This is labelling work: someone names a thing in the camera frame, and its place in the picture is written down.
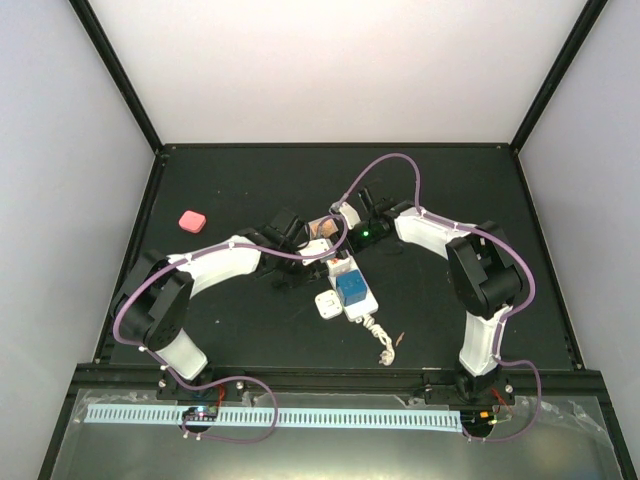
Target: white rope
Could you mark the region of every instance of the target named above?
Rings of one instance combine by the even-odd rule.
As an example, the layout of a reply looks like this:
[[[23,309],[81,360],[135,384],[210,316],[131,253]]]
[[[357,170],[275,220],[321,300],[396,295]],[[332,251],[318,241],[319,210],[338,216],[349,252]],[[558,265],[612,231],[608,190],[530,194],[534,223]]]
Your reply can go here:
[[[358,317],[354,320],[355,323],[362,323],[362,326],[369,330],[371,334],[380,340],[380,343],[385,346],[385,350],[380,354],[380,363],[385,367],[388,367],[393,363],[396,358],[396,352],[393,349],[393,342],[387,332],[376,323],[375,319],[368,313],[362,317]]]

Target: pink eraser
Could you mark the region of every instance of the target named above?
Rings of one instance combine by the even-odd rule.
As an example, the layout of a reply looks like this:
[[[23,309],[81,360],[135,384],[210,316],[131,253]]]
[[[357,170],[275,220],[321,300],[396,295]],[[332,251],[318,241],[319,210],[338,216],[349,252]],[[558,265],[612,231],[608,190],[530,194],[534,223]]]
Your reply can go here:
[[[207,218],[204,215],[187,210],[182,214],[182,217],[180,217],[178,225],[187,232],[198,233],[202,230],[205,223],[207,223]]]

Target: black table surface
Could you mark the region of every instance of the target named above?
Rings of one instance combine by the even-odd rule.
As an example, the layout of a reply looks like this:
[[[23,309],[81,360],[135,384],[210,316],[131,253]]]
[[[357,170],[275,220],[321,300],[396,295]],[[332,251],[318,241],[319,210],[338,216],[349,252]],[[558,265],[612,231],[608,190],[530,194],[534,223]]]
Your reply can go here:
[[[142,250],[203,248],[269,221],[282,207],[306,220],[321,217],[367,164],[393,151],[418,163],[425,208],[461,222],[497,222],[531,267],[538,294],[507,325],[503,358],[571,369],[565,319],[526,187],[504,146],[176,146],[169,150]],[[364,183],[396,200],[413,199],[413,170],[400,159],[383,162]],[[361,210],[357,196],[351,204]],[[185,210],[206,215],[200,233],[179,228]],[[391,368],[453,367],[465,311],[448,280],[447,262],[388,241],[358,254],[357,261],[380,305],[376,321],[394,339],[404,333]],[[378,364],[382,345],[361,325],[344,315],[320,317],[314,298],[330,288],[328,280],[278,290],[275,275],[235,277],[191,301],[185,329],[210,360],[283,369],[387,368]],[[151,361],[123,345],[111,355],[112,363]]]

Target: white cable tray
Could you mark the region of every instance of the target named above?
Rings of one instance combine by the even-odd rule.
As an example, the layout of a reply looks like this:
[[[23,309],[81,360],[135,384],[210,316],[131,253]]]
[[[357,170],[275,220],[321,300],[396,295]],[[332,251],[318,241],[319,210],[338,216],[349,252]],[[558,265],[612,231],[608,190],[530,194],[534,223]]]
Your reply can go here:
[[[136,425],[180,425],[188,406],[175,405],[89,405],[85,423]],[[268,427],[272,408],[221,407],[218,418],[194,420],[188,425],[226,427]],[[363,428],[379,430],[462,431],[460,412],[444,410],[369,410],[335,408],[280,408],[278,427]]]

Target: white power adapter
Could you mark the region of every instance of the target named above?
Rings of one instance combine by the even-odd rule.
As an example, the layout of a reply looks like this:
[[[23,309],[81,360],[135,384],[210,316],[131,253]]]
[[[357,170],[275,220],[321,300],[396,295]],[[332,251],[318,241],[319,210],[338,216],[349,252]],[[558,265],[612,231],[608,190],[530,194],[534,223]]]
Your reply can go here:
[[[337,317],[342,313],[342,304],[335,290],[327,290],[316,295],[316,307],[325,320]]]

